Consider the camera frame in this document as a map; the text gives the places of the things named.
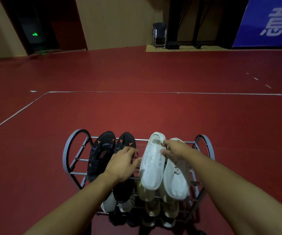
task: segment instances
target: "sports court floor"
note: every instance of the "sports court floor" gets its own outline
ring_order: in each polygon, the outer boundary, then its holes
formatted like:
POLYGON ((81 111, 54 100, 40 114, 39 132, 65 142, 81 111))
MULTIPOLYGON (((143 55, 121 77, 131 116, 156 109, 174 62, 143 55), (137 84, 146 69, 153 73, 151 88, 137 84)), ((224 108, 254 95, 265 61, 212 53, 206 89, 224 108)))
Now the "sports court floor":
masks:
MULTIPOLYGON (((217 162, 282 203, 282 51, 142 46, 0 60, 0 234, 24 233, 77 192, 62 152, 80 128, 141 139, 205 134, 217 162)), ((208 196, 199 214, 196 228, 233 234, 208 196)), ((108 233, 139 228, 96 216, 92 234, 108 233)))

